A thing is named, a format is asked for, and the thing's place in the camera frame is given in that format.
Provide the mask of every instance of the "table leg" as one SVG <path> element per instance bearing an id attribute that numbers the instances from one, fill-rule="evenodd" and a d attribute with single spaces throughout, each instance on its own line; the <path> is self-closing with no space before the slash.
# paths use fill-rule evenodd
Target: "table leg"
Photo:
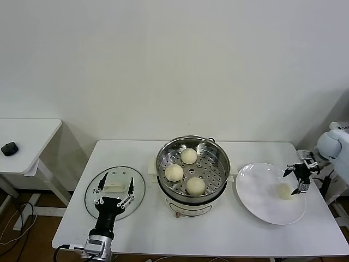
<path id="1" fill-rule="evenodd" d="M 41 194 L 32 194 L 32 196 L 28 202 L 31 203 L 33 205 L 33 207 L 35 207 L 40 196 L 41 196 Z M 22 211 L 23 225 L 26 224 L 28 217 L 31 215 L 32 215 L 32 207 L 29 204 L 27 204 L 26 207 Z M 13 230 L 21 231 L 21 227 L 22 227 L 22 222 L 21 222 L 21 217 L 19 217 L 16 221 L 16 224 L 13 226 Z"/>
<path id="2" fill-rule="evenodd" d="M 47 166 L 38 159 L 38 169 L 41 171 L 42 175 L 37 174 L 37 176 L 51 189 L 55 195 L 67 206 L 71 199 L 69 192 L 63 187 L 58 179 L 54 177 Z"/>
<path id="3" fill-rule="evenodd" d="M 12 186 L 10 186 L 5 180 L 3 180 L 1 177 L 0 177 L 0 188 L 2 190 L 4 190 L 6 193 L 8 193 L 9 195 L 11 195 L 12 197 L 14 198 L 18 198 L 19 194 L 17 193 L 16 190 L 14 190 L 12 188 Z"/>

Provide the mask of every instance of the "steamed bun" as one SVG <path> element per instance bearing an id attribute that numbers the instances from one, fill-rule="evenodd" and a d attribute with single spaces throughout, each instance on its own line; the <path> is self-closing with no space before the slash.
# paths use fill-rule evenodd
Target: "steamed bun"
<path id="1" fill-rule="evenodd" d="M 165 177 L 171 182 L 177 182 L 183 177 L 183 169 L 180 165 L 171 164 L 165 169 Z"/>
<path id="2" fill-rule="evenodd" d="M 190 195 L 199 196 L 204 194 L 205 186 L 205 182 L 201 178 L 192 177 L 186 183 L 186 191 Z"/>
<path id="3" fill-rule="evenodd" d="M 197 154 L 196 154 L 196 151 L 194 149 L 187 148 L 187 149 L 182 151 L 182 153 L 180 154 L 180 158 L 185 164 L 190 165 L 190 164 L 194 164 L 196 162 Z"/>

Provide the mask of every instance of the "stainless steel steamer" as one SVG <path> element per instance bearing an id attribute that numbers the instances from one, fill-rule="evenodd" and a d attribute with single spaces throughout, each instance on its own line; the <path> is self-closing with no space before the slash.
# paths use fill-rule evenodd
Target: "stainless steel steamer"
<path id="1" fill-rule="evenodd" d="M 180 154 L 186 148 L 197 152 L 197 161 L 194 164 L 188 165 L 181 161 Z M 182 180 L 171 182 L 166 179 L 165 169 L 170 164 L 178 164 L 183 168 Z M 186 206 L 196 206 L 197 209 L 200 205 L 207 205 L 217 199 L 223 193 L 230 174 L 230 162 L 224 150 L 214 139 L 199 136 L 182 136 L 165 144 L 157 155 L 155 168 L 159 186 L 167 197 L 166 201 L 173 202 L 173 205 L 178 204 L 181 209 Z M 204 180 L 206 190 L 203 195 L 191 196 L 187 193 L 186 182 L 191 177 Z"/>

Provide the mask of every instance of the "black cable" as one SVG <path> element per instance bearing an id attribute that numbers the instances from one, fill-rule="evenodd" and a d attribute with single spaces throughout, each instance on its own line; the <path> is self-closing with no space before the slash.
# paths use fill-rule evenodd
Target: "black cable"
<path id="1" fill-rule="evenodd" d="M 331 171 L 331 173 L 328 174 L 328 177 L 331 177 L 331 174 L 333 173 L 334 169 Z"/>
<path id="2" fill-rule="evenodd" d="M 25 203 L 23 203 L 23 204 L 29 204 L 29 205 L 32 207 L 32 217 L 31 217 L 31 223 L 30 223 L 30 225 L 29 225 L 30 228 L 28 229 L 28 232 L 27 232 L 26 240 L 24 241 L 24 245 L 22 246 L 21 252 L 20 252 L 20 254 L 18 255 L 18 258 L 17 258 L 17 261 L 16 261 L 16 262 L 20 261 L 20 258 L 21 258 L 21 255 L 22 255 L 22 253 L 23 253 L 23 250 L 24 250 L 24 248 L 25 248 L 25 246 L 26 246 L 26 244 L 27 244 L 27 241 L 28 241 L 28 238 L 29 238 L 29 233 L 31 232 L 31 229 L 32 229 L 33 217 L 34 217 L 34 206 L 33 206 L 31 203 L 29 203 L 29 202 L 25 202 Z"/>
<path id="3" fill-rule="evenodd" d="M 56 248 L 54 254 L 53 254 L 53 262 L 57 262 L 57 254 L 58 254 L 58 251 L 61 249 L 61 248 L 64 248 L 64 249 L 69 249 L 69 245 L 60 245 L 59 247 Z"/>
<path id="4" fill-rule="evenodd" d="M 58 251 L 63 248 L 63 249 L 69 249 L 70 245 L 60 245 L 59 247 L 56 248 L 54 254 L 53 254 L 53 262 L 57 262 L 57 254 Z M 89 262 L 91 261 L 96 255 L 91 255 L 88 259 L 84 260 L 84 262 Z"/>
<path id="5" fill-rule="evenodd" d="M 20 236 L 21 236 L 21 235 L 22 235 L 22 231 L 23 231 L 23 214 L 22 214 L 22 212 L 21 212 L 20 207 L 17 207 L 15 203 L 13 203 L 13 204 L 15 205 L 17 211 L 18 211 L 18 212 L 20 213 L 20 215 L 21 215 L 21 224 L 22 224 L 22 226 L 21 226 L 21 232 L 20 232 Z M 21 240 L 21 239 L 17 239 L 17 241 L 15 242 L 15 244 L 14 244 L 13 246 L 11 246 L 9 249 L 7 249 L 4 253 L 0 254 L 0 257 L 2 257 L 3 255 L 9 253 L 9 252 L 18 244 L 18 242 L 19 242 L 20 240 Z"/>
<path id="6" fill-rule="evenodd" d="M 84 262 L 89 262 L 91 261 L 96 255 L 91 255 L 90 258 L 86 259 Z"/>

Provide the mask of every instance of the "perforated steamer tray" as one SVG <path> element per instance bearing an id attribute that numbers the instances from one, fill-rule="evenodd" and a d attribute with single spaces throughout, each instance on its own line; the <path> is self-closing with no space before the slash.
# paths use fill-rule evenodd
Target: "perforated steamer tray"
<path id="1" fill-rule="evenodd" d="M 180 159 L 181 152 L 186 148 L 187 147 L 182 147 L 178 150 L 174 150 L 163 158 L 158 170 L 163 185 L 181 195 L 189 195 L 186 191 L 186 182 L 191 177 L 199 177 L 203 179 L 206 184 L 203 196 L 215 192 L 227 180 L 224 167 L 215 155 L 216 152 L 206 145 L 193 148 L 197 151 L 197 161 L 194 164 L 188 165 L 183 163 Z M 165 177 L 165 169 L 171 164 L 177 164 L 183 168 L 183 179 L 178 182 L 171 182 Z"/>

